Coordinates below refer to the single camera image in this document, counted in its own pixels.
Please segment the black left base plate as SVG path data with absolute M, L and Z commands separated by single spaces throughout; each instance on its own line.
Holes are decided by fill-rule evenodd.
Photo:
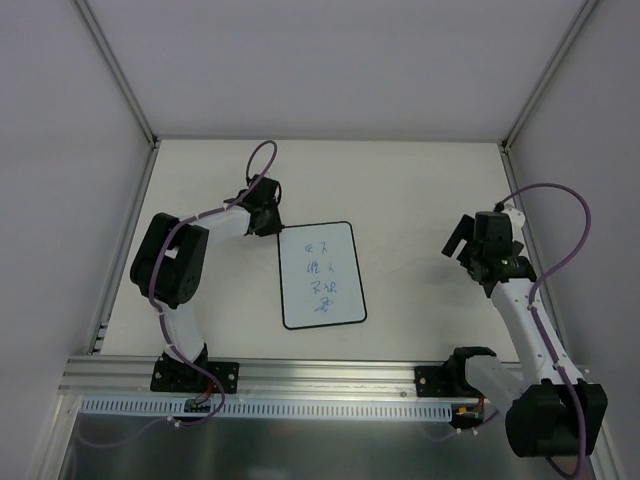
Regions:
M 206 359 L 200 367 L 213 375 L 226 394 L 236 394 L 240 364 Z M 149 389 L 160 393 L 204 393 L 210 379 L 188 365 L 170 357 L 155 362 Z

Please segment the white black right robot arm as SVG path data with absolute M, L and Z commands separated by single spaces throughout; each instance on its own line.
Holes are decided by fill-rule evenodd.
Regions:
M 442 253 L 459 262 L 500 314 L 521 374 L 508 371 L 490 348 L 474 346 L 455 348 L 440 378 L 456 395 L 478 393 L 495 405 L 518 457 L 586 457 L 595 448 L 608 399 L 570 360 L 522 249 L 503 212 L 460 219 Z

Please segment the aluminium front rail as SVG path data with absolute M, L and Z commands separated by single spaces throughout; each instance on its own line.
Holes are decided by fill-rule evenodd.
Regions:
M 60 380 L 60 394 L 150 396 L 155 356 L 73 356 Z M 237 368 L 216 359 L 213 372 L 236 385 L 234 400 L 402 401 L 417 396 L 418 369 L 436 362 L 236 359 Z

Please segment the white whiteboard black frame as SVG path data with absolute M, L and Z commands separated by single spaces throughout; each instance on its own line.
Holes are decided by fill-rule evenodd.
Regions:
M 352 225 L 294 225 L 277 238 L 283 326 L 305 330 L 359 324 L 367 307 Z

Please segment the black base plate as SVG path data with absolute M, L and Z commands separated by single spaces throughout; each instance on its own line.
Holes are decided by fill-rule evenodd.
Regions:
M 236 394 L 240 364 L 206 359 L 200 367 L 213 375 L 226 394 Z M 204 393 L 210 379 L 188 365 L 170 357 L 155 362 L 149 389 L 160 393 Z
M 482 392 L 472 387 L 460 373 L 441 366 L 419 365 L 414 368 L 414 385 L 419 398 L 480 398 Z

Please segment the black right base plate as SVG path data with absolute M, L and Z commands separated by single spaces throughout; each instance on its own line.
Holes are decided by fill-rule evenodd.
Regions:
M 482 392 L 472 387 L 460 373 L 441 366 L 419 365 L 414 368 L 414 385 L 419 398 L 480 398 Z

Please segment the right aluminium frame post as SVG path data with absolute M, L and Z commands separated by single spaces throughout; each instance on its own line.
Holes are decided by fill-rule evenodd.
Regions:
M 508 153 L 512 149 L 516 140 L 536 112 L 556 74 L 600 4 L 600 0 L 585 0 L 581 2 L 576 14 L 571 19 L 568 27 L 554 48 L 542 73 L 536 80 L 506 136 L 501 141 L 501 148 L 505 153 Z

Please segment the left aluminium frame post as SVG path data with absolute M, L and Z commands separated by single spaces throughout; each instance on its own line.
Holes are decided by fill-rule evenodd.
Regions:
M 116 89 L 123 99 L 129 113 L 133 117 L 134 122 L 142 134 L 146 144 L 151 149 L 154 149 L 158 142 L 158 137 L 143 111 L 143 108 L 111 46 L 109 39 L 105 34 L 91 2 L 87 0 L 71 0 L 71 5 L 78 14 L 80 21 L 86 29 L 91 42 L 95 46 L 98 55 L 104 63 L 109 76 L 113 80 Z

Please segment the aluminium frame post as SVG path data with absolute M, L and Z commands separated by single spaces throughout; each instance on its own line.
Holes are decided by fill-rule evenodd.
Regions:
M 581 2 L 576 14 L 571 19 L 568 27 L 554 48 L 542 73 L 536 80 L 506 136 L 501 141 L 501 148 L 505 153 L 508 153 L 512 149 L 516 140 L 536 112 L 556 74 L 600 4 L 600 0 L 585 0 Z
M 158 137 L 143 111 L 143 108 L 111 46 L 109 39 L 105 34 L 91 2 L 87 0 L 71 0 L 71 5 L 78 14 L 80 21 L 86 29 L 91 42 L 95 46 L 98 55 L 104 63 L 109 76 L 113 80 L 116 89 L 123 99 L 129 113 L 133 117 L 134 122 L 142 134 L 146 144 L 151 149 L 154 149 L 158 142 Z

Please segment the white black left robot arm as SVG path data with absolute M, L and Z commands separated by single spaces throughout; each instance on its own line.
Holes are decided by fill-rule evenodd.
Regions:
M 210 247 L 247 235 L 276 235 L 283 229 L 278 181 L 259 175 L 234 199 L 193 220 L 154 215 L 130 268 L 130 279 L 164 320 L 169 337 L 156 361 L 151 389 L 195 392 L 208 383 L 208 351 L 195 320 L 193 297 Z

